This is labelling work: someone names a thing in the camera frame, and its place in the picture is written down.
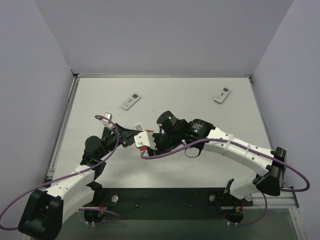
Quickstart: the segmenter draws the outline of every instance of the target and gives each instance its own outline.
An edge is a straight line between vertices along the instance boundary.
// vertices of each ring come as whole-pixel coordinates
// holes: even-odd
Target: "bolt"
[[[210,195],[209,196],[209,201],[210,202],[214,202],[216,200],[216,196],[215,195]]]
[[[118,202],[118,196],[117,195],[113,195],[111,197],[111,201],[114,202],[114,203]]]
[[[252,200],[252,196],[251,196],[251,195],[245,196],[245,200],[247,200],[248,202],[250,202],[250,201]]]

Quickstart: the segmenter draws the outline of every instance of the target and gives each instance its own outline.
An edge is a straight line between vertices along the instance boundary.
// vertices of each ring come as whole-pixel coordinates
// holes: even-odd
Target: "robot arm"
[[[179,120],[170,111],[164,112],[157,123],[164,133],[141,132],[134,137],[136,147],[146,147],[149,156],[168,153],[181,144],[208,139],[192,148],[197,148],[199,154],[202,150],[220,154],[254,171],[250,175],[231,179],[225,188],[226,194],[239,200],[256,192],[280,195],[285,167],[253,152],[285,162],[286,150],[280,147],[272,150],[249,144],[201,119],[194,119],[189,123],[184,119]]]
[[[90,136],[85,141],[82,161],[71,172],[71,177],[55,182],[51,187],[31,193],[20,219],[18,230],[35,239],[54,240],[62,224],[79,208],[94,199],[95,192],[102,188],[95,180],[103,172],[106,163],[101,158],[115,147],[128,147],[134,136],[141,131],[126,129],[116,124],[119,144],[114,129],[104,128],[102,138]]]
[[[259,191],[272,196],[280,194],[285,168],[250,150],[255,149],[259,153],[285,161],[284,149],[260,148],[201,119],[191,122],[179,120],[170,111],[164,112],[157,124],[160,127],[159,133],[126,129],[115,124],[120,133],[118,145],[115,129],[109,125],[104,128],[102,138],[89,137],[85,142],[82,161],[72,172],[72,177],[56,182],[46,190],[37,189],[30,195],[18,230],[35,239],[55,239],[63,222],[80,207],[90,203],[95,192],[102,187],[95,182],[106,165],[105,162],[101,163],[101,158],[120,145],[126,148],[133,143],[137,148],[145,149],[149,156],[157,156],[169,153],[182,144],[202,140],[192,145],[192,148],[199,150],[199,154],[202,150],[221,154],[254,171],[249,176],[231,179],[224,191],[226,198],[242,200]],[[99,166],[83,172],[99,163]]]

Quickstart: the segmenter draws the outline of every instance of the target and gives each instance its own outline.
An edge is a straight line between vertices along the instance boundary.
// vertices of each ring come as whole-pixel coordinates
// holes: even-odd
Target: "white tabletop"
[[[214,102],[220,89],[231,92]],[[121,104],[133,93],[141,99],[128,111]],[[157,118],[170,110],[177,118],[202,119],[248,143],[269,148],[269,141],[248,78],[80,78],[54,179],[71,173],[82,160],[88,137],[102,136],[95,115],[112,113],[112,120],[132,129],[142,123],[156,132]],[[104,188],[224,188],[231,178],[251,170],[226,157],[202,151],[188,158],[184,151],[144,160],[134,145],[119,146],[96,180]]]

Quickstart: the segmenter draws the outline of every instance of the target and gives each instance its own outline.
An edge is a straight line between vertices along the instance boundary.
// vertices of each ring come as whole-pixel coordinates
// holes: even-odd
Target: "gray wall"
[[[35,0],[74,73],[252,74],[293,0]]]
[[[311,182],[298,193],[308,239],[320,235],[320,1],[295,0],[253,74],[271,143],[287,149],[287,162]],[[290,171],[295,188],[304,181]]]
[[[0,2],[0,210],[43,182],[72,73],[33,0]],[[27,198],[4,216],[16,227]],[[19,239],[0,230],[0,239]]]

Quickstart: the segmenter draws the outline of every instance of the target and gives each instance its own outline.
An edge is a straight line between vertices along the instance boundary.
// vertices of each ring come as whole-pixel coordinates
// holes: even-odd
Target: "white remote control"
[[[141,96],[137,93],[134,93],[132,94],[131,97],[128,98],[127,101],[125,101],[121,107],[124,109],[124,110],[128,110],[129,108],[131,108],[136,102],[138,102],[138,100],[141,98]]]
[[[222,104],[222,102],[225,100],[225,98],[228,96],[230,93],[230,89],[227,87],[224,87],[221,89],[221,91],[218,92],[216,97],[214,98],[214,101],[217,102],[218,104]]]

